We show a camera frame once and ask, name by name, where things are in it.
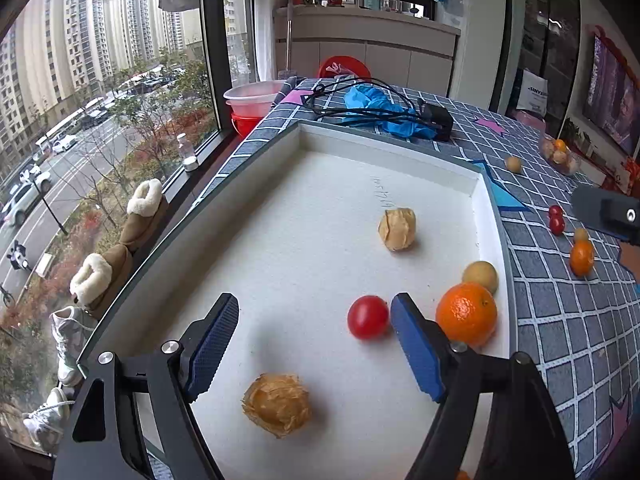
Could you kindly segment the brown kiwi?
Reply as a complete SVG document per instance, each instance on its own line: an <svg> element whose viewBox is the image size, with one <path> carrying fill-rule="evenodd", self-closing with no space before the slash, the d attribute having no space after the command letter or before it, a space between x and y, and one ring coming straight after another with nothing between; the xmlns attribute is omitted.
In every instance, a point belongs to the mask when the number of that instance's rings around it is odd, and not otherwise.
<svg viewBox="0 0 640 480"><path fill-rule="evenodd" d="M576 228L574 232L574 241L575 242L588 242L589 234L584 228Z"/></svg>
<svg viewBox="0 0 640 480"><path fill-rule="evenodd" d="M499 286L499 277L494 266L484 260L470 263L463 271L463 283L473 283L487 289L491 295L495 295Z"/></svg>
<svg viewBox="0 0 640 480"><path fill-rule="evenodd" d="M520 174L522 172L522 161L518 157L509 156L504 161L506 169L511 171L512 174Z"/></svg>

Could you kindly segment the papery husk fruit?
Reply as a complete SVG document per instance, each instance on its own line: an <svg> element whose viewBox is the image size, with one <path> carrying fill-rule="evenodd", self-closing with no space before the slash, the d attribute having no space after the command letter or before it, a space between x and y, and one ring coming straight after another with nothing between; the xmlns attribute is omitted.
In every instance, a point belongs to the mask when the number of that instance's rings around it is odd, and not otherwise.
<svg viewBox="0 0 640 480"><path fill-rule="evenodd" d="M309 392L293 374L261 374L245 391L242 410L251 422L277 439L311 419Z"/></svg>

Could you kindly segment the red cherry tomato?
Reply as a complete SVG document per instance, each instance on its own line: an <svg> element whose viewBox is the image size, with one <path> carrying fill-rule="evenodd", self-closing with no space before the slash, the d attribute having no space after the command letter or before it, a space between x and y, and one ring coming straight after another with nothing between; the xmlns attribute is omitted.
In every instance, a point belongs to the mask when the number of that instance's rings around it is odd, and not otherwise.
<svg viewBox="0 0 640 480"><path fill-rule="evenodd" d="M390 310L379 296L361 296L354 301L347 313L347 327L352 336L373 339L382 336L390 322Z"/></svg>

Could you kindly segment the brown kiwi beside orange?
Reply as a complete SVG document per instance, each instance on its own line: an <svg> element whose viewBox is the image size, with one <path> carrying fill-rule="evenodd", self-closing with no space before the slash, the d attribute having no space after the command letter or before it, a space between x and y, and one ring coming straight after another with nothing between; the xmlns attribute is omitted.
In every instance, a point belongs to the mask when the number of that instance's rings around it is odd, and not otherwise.
<svg viewBox="0 0 640 480"><path fill-rule="evenodd" d="M574 232L574 241L575 242L588 242L589 234L584 228L576 228Z"/></svg>

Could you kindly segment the red gift boxes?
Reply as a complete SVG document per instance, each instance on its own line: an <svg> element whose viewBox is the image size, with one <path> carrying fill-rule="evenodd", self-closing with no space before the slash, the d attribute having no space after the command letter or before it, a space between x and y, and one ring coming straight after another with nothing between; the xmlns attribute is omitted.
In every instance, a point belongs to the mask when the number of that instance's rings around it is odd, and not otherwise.
<svg viewBox="0 0 640 480"><path fill-rule="evenodd" d="M639 164L628 157L614 168L605 169L605 178L600 188L631 196L639 182Z"/></svg>

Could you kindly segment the white sneaker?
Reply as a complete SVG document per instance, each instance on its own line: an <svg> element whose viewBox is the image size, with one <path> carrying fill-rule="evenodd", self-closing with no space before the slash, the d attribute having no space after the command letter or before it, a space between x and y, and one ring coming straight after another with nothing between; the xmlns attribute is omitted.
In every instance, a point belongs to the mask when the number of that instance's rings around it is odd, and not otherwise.
<svg viewBox="0 0 640 480"><path fill-rule="evenodd" d="M64 387L76 386L82 379L77 359L96 328L96 320L84 309L67 306L54 311L50 321L58 354L58 382Z"/></svg>
<svg viewBox="0 0 640 480"><path fill-rule="evenodd" d="M46 402L35 411L23 415L23 424L30 440L41 451L49 455L58 452L73 404L74 401L67 399L62 388L54 387Z"/></svg>

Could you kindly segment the red tomato pair left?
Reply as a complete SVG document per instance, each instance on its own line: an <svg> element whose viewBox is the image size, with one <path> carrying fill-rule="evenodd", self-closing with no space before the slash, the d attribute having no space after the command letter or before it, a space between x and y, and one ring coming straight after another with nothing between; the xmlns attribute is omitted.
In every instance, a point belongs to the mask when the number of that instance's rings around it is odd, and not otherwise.
<svg viewBox="0 0 640 480"><path fill-rule="evenodd" d="M565 230L564 217L560 216L559 214L554 214L553 216L550 216L548 227L550 232L554 236L561 236Z"/></svg>

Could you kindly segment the red tomato pair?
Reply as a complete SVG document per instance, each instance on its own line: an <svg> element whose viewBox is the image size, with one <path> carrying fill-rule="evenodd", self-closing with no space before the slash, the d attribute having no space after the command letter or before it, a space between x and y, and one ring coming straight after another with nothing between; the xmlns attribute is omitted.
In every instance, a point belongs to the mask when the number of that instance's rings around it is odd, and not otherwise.
<svg viewBox="0 0 640 480"><path fill-rule="evenodd" d="M548 209L548 216L550 218L563 217L564 211L559 205L552 205Z"/></svg>
<svg viewBox="0 0 640 480"><path fill-rule="evenodd" d="M550 216L548 227L550 232L554 236L561 236L565 230L564 217L560 216L559 214L554 214L553 216Z"/></svg>

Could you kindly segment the red tomato pair right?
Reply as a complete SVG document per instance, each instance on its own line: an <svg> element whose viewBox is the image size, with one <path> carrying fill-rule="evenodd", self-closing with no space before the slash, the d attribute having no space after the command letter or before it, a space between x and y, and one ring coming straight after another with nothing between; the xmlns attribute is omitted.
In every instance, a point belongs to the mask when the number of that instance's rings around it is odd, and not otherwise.
<svg viewBox="0 0 640 480"><path fill-rule="evenodd" d="M564 211L559 205L552 205L548 209L548 216L550 218L563 217Z"/></svg>

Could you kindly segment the glass bowl of fruit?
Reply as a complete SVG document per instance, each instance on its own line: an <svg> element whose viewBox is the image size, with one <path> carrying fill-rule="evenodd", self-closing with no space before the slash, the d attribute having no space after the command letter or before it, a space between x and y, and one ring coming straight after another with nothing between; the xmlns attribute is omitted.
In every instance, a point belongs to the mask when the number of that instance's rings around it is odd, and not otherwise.
<svg viewBox="0 0 640 480"><path fill-rule="evenodd" d="M547 133L541 133L538 140L541 157L564 176L574 176L580 169L579 158L560 139L553 139Z"/></svg>

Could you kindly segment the checkered grey tablecloth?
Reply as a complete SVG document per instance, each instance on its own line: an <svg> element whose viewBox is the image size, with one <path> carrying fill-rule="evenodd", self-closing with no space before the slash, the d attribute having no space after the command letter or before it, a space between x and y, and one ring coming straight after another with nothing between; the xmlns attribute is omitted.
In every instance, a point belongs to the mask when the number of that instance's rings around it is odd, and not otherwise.
<svg viewBox="0 0 640 480"><path fill-rule="evenodd" d="M538 152L538 133L481 108L418 90L388 92L401 106L418 99L449 110L448 142L432 149L467 162L521 204L500 214L506 233L513 285L514 346L527 352L541 372L565 431L576 477L587 479L612 442L620 418L639 391L639 292L620 260L620 244L592 233L594 265L584 278L570 268L579 221L570 206L578 177L552 169ZM504 161L515 156L522 172ZM554 236L548 209L564 211L565 230Z"/></svg>

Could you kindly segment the pink plastic stool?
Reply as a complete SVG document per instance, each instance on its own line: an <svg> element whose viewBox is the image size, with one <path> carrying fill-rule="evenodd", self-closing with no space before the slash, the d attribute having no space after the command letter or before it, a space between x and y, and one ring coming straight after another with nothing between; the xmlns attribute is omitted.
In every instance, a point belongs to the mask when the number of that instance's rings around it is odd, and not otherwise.
<svg viewBox="0 0 640 480"><path fill-rule="evenodd" d="M546 132L546 122L542 118L526 112L526 110L516 110L513 113L512 118L520 124L536 129L538 132Z"/></svg>

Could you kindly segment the white shopping bag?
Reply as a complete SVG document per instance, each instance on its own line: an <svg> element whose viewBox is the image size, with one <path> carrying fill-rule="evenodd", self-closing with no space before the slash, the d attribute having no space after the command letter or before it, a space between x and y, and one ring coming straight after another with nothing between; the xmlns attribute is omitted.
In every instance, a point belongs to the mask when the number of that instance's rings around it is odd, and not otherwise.
<svg viewBox="0 0 640 480"><path fill-rule="evenodd" d="M548 106L548 81L530 70L523 70L516 110L544 117Z"/></svg>

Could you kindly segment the brown fur boot near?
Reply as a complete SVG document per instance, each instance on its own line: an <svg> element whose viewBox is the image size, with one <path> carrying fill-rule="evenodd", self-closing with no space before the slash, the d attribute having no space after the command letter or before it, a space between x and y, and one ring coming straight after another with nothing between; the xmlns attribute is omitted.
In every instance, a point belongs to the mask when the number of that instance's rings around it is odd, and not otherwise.
<svg viewBox="0 0 640 480"><path fill-rule="evenodd" d="M124 244L104 254L88 255L70 280L70 294L78 306L99 321L122 290L132 271L132 255Z"/></svg>

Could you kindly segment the brown fur boot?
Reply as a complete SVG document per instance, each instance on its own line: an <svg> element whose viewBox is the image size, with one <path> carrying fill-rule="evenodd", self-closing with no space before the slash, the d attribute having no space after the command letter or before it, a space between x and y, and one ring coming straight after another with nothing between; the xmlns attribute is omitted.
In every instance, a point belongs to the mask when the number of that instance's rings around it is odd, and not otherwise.
<svg viewBox="0 0 640 480"><path fill-rule="evenodd" d="M88 255L70 280L70 294L78 306L99 321L122 290L132 271L132 255L124 244L104 254Z"/></svg>
<svg viewBox="0 0 640 480"><path fill-rule="evenodd" d="M167 208L162 182L157 178L141 182L128 200L127 218L119 243L130 252L136 252L156 231Z"/></svg>

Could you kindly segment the black power adapter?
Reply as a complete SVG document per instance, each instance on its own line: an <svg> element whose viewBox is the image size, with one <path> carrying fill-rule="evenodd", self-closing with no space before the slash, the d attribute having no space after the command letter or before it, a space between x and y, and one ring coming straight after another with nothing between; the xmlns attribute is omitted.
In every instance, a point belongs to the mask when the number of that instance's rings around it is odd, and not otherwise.
<svg viewBox="0 0 640 480"><path fill-rule="evenodd" d="M434 139L448 142L454 126L454 118L452 118L446 107L425 102L422 99L418 99L418 105L421 119L435 133Z"/></svg>

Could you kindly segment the brown fur boot far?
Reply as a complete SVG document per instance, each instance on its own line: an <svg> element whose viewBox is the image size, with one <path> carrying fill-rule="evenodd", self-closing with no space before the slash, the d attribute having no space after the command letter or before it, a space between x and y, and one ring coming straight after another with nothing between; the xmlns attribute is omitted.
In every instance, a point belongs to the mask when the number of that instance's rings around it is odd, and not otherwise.
<svg viewBox="0 0 640 480"><path fill-rule="evenodd" d="M162 182L157 178L141 182L128 200L127 218L119 243L130 252L136 252L156 231L167 208Z"/></svg>

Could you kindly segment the white cabinet counter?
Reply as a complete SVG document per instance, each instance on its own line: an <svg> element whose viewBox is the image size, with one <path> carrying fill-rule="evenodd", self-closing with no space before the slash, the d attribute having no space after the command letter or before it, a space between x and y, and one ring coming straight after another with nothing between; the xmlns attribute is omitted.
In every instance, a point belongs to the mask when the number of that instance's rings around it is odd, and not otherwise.
<svg viewBox="0 0 640 480"><path fill-rule="evenodd" d="M448 96L459 36L454 27L390 11L296 6L291 70L314 77L328 58L346 55L388 84Z"/></svg>

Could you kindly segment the blue plastic gloves pile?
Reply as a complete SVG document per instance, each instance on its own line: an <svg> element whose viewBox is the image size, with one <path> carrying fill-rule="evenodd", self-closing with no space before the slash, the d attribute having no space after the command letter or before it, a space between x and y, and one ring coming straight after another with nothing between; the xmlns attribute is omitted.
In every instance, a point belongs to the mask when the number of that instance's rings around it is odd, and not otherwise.
<svg viewBox="0 0 640 480"><path fill-rule="evenodd" d="M345 125L379 128L402 140L434 140L434 131L414 108L392 102L380 88L370 84L350 88L344 96L344 107Z"/></svg>

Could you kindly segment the white tray with green rim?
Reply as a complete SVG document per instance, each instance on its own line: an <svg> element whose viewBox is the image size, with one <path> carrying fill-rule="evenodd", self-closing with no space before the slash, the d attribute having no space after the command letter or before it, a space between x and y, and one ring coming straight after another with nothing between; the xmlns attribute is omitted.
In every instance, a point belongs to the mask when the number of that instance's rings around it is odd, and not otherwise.
<svg viewBox="0 0 640 480"><path fill-rule="evenodd" d="M499 275L491 356L514 346L506 233L486 176L427 148L296 122L198 202L106 311L81 359L136 356L175 339L228 292L239 322L192 410L229 479L402 479L437 411L394 335L369 342L346 316L361 296L408 292L426 318L472 262ZM386 209L416 214L416 239L391 252ZM311 419L277 439L243 413L261 374L297 375Z"/></svg>

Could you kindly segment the small white bottle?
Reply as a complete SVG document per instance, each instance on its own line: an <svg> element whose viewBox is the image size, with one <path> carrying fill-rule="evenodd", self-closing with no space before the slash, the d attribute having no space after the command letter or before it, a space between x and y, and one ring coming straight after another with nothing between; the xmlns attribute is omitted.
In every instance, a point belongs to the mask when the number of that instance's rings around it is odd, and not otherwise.
<svg viewBox="0 0 640 480"><path fill-rule="evenodd" d="M187 172L197 170L198 158L195 155L193 144L184 132L178 134L177 142L183 169Z"/></svg>

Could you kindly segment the red plastic stool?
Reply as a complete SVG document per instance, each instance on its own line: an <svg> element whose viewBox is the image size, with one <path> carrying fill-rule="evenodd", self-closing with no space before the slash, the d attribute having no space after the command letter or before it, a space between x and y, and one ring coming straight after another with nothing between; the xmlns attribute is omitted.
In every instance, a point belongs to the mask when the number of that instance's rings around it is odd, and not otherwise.
<svg viewBox="0 0 640 480"><path fill-rule="evenodd" d="M317 73L318 78L332 78L338 75L355 76L363 79L371 77L367 65L348 55L333 55L324 60Z"/></svg>

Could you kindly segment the red plastic bucket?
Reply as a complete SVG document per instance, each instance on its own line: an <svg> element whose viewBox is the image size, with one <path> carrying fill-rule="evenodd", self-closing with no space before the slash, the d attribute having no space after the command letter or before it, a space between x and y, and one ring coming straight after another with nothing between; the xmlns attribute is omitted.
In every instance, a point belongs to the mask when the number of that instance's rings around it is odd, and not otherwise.
<svg viewBox="0 0 640 480"><path fill-rule="evenodd" d="M234 130L241 139L247 138L257 127L262 118L231 114L231 122Z"/></svg>

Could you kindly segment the pink plastic basin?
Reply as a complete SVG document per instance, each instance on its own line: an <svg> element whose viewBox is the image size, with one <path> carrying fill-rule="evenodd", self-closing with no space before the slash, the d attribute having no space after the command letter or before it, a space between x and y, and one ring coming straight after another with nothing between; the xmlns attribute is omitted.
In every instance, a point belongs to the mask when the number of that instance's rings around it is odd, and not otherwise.
<svg viewBox="0 0 640 480"><path fill-rule="evenodd" d="M224 99L235 115L263 118L271 110L284 80L267 80L242 84L224 92Z"/></svg>

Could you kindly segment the wall television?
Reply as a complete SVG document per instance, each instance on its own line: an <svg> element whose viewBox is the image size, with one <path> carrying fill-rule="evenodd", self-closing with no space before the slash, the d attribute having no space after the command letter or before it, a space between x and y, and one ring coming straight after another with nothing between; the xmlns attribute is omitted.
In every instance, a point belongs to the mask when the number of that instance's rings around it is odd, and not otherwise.
<svg viewBox="0 0 640 480"><path fill-rule="evenodd" d="M627 155L634 154L639 141L639 79L602 32L593 36L584 116Z"/></svg>

